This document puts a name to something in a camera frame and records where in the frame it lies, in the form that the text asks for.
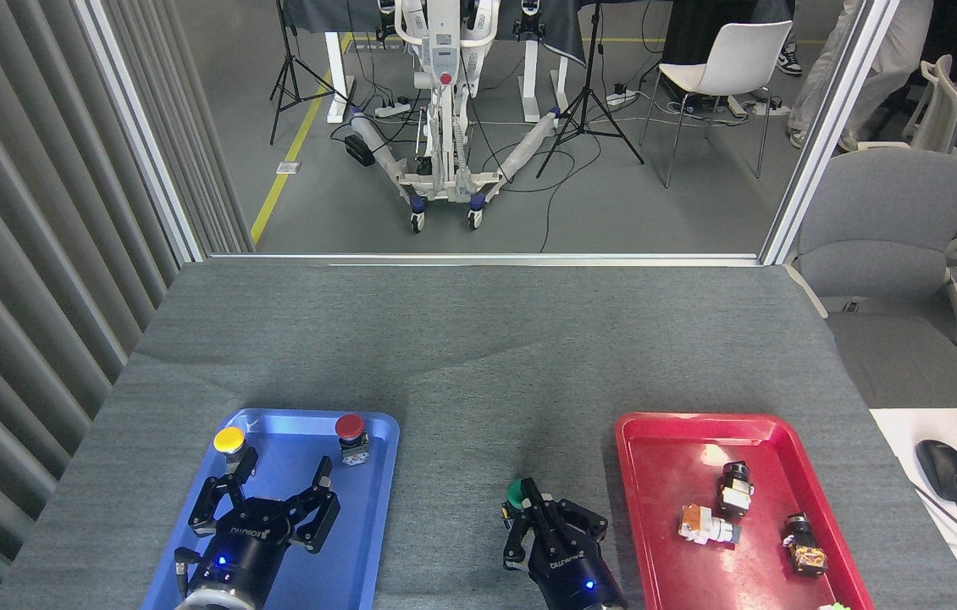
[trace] red button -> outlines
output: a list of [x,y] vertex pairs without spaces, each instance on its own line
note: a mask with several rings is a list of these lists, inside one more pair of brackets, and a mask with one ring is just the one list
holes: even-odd
[[358,413],[348,413],[335,421],[335,433],[344,441],[354,441],[365,429],[366,422]]

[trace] white pants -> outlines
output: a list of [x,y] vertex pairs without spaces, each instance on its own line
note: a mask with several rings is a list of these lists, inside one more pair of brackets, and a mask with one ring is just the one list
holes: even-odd
[[[858,14],[862,0],[844,0],[844,8],[836,20],[821,56],[806,76],[803,89],[791,108],[788,116],[788,129],[805,130],[824,103],[824,93],[828,80],[835,72],[844,46],[844,40],[851,30],[851,23]],[[893,22],[889,23],[882,40],[881,49],[870,66],[870,74],[863,81],[855,106],[847,118],[844,130],[858,139],[859,130],[870,119],[875,109],[880,107],[889,93],[896,92],[912,72],[919,67],[919,58],[923,54],[923,42],[927,41],[927,27],[931,24],[931,12],[934,0],[900,0]]]

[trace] tripod stand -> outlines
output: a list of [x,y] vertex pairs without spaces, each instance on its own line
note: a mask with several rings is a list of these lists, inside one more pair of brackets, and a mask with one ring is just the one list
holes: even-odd
[[[644,165],[644,158],[641,158],[640,153],[637,152],[637,149],[634,149],[633,143],[629,142],[629,138],[626,137],[625,132],[622,131],[621,127],[617,126],[617,123],[614,121],[614,117],[611,116],[609,109],[606,109],[606,105],[603,105],[599,97],[595,95],[595,89],[591,88],[591,66],[595,65],[595,35],[599,32],[599,8],[602,7],[602,0],[595,1],[595,11],[591,14],[591,49],[588,51],[588,69],[587,74],[584,77],[584,88],[580,89],[580,93],[576,94],[576,97],[573,97],[573,100],[568,104],[568,108],[565,108],[565,112],[562,113],[562,116],[565,117],[565,123],[561,126],[561,130],[557,131],[557,138],[553,142],[553,146],[550,147],[550,150],[547,151],[547,156],[543,159],[543,166],[539,167],[538,173],[535,174],[535,177],[538,178],[543,176],[543,170],[545,166],[550,162],[550,156],[553,155],[553,151],[556,150],[557,146],[563,142],[568,142],[572,140],[575,136],[580,136],[582,134],[588,134],[591,136],[609,136],[610,138],[622,138],[622,141],[625,142],[625,146],[629,147],[630,151],[633,151],[633,155],[636,156],[637,161]],[[611,125],[614,126],[614,131],[617,131],[617,134],[611,134],[610,131],[595,131],[595,129],[588,128],[588,97],[591,97],[592,100],[595,100],[595,105],[603,111],[603,114],[606,115],[607,120],[611,121]],[[580,111],[580,120],[573,119],[577,108]],[[574,125],[575,128],[571,134],[567,135],[568,126]]]
[[[313,72],[311,67],[305,65],[305,62],[301,61],[301,59],[290,50],[290,38],[286,35],[286,28],[290,27],[291,30],[294,31],[294,36],[297,36],[297,32],[294,30],[293,26],[288,26],[288,24],[286,24],[286,15],[284,10],[282,10],[282,0],[276,0],[276,8],[279,10],[279,28],[282,30],[282,45],[284,45],[284,48],[286,49],[286,58],[284,59],[284,62],[282,62],[281,69],[279,69],[279,76],[276,78],[276,84],[274,84],[272,88],[272,94],[268,96],[268,100],[272,100],[274,94],[279,92],[279,100],[276,102],[276,117],[274,117],[274,121],[272,123],[272,139],[268,140],[268,144],[270,144],[270,146],[274,145],[274,132],[276,131],[276,127],[279,126],[279,115],[286,111],[286,109],[296,107],[296,105],[300,104],[301,102],[315,100],[317,97],[347,97],[346,94],[339,93],[338,90],[332,86],[331,82],[324,80],[324,78],[320,77],[320,74]],[[312,96],[302,97],[297,91],[297,73],[296,69],[294,69],[294,66],[296,65],[304,69],[305,72],[312,74],[313,78],[316,78],[317,82],[319,82],[321,86],[324,86],[326,91],[313,93]],[[286,82],[288,80],[290,81],[290,89],[286,88]],[[284,96],[289,97],[291,101],[284,104]]]

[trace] white robot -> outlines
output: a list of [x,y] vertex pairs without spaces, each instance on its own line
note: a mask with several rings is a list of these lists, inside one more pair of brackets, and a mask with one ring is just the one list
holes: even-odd
[[[477,229],[486,202],[535,154],[557,116],[553,108],[497,171],[472,173],[466,154],[467,100],[479,92],[483,61],[497,34],[501,0],[470,0],[467,7],[467,15],[460,0],[396,0],[393,7],[395,32],[412,45],[422,69],[414,73],[414,85],[429,89],[422,120],[428,171],[407,173],[405,159],[394,158],[370,119],[358,108],[351,117],[351,128],[410,205],[416,233],[425,226],[425,204],[433,200],[467,203],[467,225]],[[387,8],[383,0],[381,8]]]

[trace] blue tray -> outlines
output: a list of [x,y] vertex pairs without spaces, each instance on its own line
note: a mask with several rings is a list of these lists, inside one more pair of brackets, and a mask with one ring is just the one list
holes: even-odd
[[[400,425],[384,413],[359,413],[370,436],[369,463],[347,468],[340,460],[339,436],[335,435],[335,421],[343,414],[346,412],[242,409],[219,426],[220,430],[228,425],[242,428],[247,443],[257,448],[257,473],[243,487],[246,497],[286,499],[309,486],[321,456],[332,459],[330,478],[340,498],[339,516],[317,555],[309,555],[300,545],[286,552],[265,610],[373,607]],[[197,538],[189,530],[189,513],[204,479],[224,472],[224,457],[208,445],[141,610],[174,610],[180,603],[174,582],[174,549],[207,549],[211,538]],[[224,498],[215,514],[222,516],[227,510],[230,499]]]

